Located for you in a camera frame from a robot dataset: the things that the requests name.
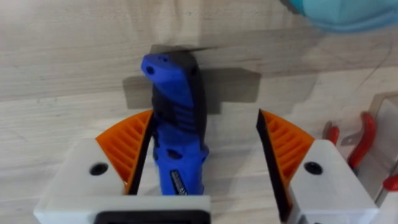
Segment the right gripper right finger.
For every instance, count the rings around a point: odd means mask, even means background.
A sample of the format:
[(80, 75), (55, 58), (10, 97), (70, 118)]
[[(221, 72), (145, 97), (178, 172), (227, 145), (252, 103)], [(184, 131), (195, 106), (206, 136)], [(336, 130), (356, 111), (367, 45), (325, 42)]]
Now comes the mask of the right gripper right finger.
[(335, 145), (259, 110), (262, 143), (281, 223), (371, 223), (379, 213)]

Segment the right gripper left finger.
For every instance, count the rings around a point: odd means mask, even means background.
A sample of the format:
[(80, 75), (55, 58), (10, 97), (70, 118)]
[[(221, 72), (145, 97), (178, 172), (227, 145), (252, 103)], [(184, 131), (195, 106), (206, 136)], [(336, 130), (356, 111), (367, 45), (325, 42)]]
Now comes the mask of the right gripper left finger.
[(147, 110), (77, 142), (42, 197), (137, 194), (152, 117), (153, 111)]

